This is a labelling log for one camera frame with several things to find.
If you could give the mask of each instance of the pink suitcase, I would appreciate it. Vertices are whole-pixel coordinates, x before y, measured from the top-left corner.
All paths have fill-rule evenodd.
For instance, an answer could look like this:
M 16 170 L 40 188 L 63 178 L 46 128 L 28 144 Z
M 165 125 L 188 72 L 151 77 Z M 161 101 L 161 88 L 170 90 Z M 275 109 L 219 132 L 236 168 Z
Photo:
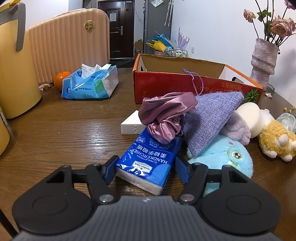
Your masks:
M 63 71 L 84 63 L 103 66 L 110 61 L 109 18 L 99 9 L 66 12 L 28 30 L 39 84 L 53 83 Z

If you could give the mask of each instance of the flower pot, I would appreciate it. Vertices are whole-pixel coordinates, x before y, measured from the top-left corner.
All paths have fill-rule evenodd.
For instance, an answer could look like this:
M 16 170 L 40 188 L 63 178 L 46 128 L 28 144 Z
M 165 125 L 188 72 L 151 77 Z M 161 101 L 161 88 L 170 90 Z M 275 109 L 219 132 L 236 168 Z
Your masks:
M 264 39 L 256 39 L 251 65 L 253 66 L 250 78 L 267 89 L 269 76 L 274 75 L 279 48 Z

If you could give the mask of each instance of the gray gripper base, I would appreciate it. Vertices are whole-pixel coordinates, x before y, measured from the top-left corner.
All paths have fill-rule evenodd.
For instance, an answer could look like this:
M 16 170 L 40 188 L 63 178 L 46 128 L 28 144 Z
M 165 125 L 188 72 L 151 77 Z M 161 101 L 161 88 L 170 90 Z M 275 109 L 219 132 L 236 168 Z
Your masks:
M 193 206 L 171 196 L 122 196 L 102 205 L 80 228 L 57 236 L 18 234 L 14 241 L 281 241 L 273 233 L 237 237 L 209 226 Z

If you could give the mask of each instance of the plush toy eye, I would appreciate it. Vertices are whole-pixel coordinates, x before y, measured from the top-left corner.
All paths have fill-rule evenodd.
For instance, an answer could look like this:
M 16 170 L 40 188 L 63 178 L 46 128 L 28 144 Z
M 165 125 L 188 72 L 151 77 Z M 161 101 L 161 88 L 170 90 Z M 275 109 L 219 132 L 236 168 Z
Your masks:
M 241 155 L 241 153 L 239 153 L 239 152 L 237 152 L 237 151 L 234 151 L 233 153 L 232 153 L 232 156 L 233 157 L 235 157 L 236 159 L 242 159 L 242 155 Z

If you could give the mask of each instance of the wooden table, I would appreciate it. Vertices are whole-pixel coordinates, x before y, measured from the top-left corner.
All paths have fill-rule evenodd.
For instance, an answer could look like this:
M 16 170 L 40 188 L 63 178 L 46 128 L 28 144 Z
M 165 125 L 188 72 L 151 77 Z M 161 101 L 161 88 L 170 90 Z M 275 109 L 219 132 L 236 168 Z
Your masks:
M 140 107 L 134 103 L 132 71 L 119 69 L 118 75 L 119 85 L 108 100 L 63 100 L 51 88 L 45 90 L 41 102 L 31 111 L 9 121 L 13 136 L 0 156 L 0 207 L 10 221 L 14 201 L 61 165 L 70 164 L 77 169 L 94 162 L 105 163 L 113 155 L 123 155 L 135 140 L 136 136 L 122 135 L 120 131 L 120 123 Z M 284 107 L 292 108 L 278 94 L 272 99 L 263 96 L 260 107 L 268 108 L 275 118 Z M 285 241 L 294 241 L 296 161 L 284 163 L 278 158 L 266 158 L 256 138 L 247 149 L 254 162 L 253 180 L 282 205 L 282 218 L 275 233 Z M 75 187 L 87 192 L 86 185 Z M 117 177 L 110 188 L 116 195 L 149 195 Z M 172 172 L 163 195 L 177 197 L 182 188 Z M 10 239 L 2 226 L 0 239 Z

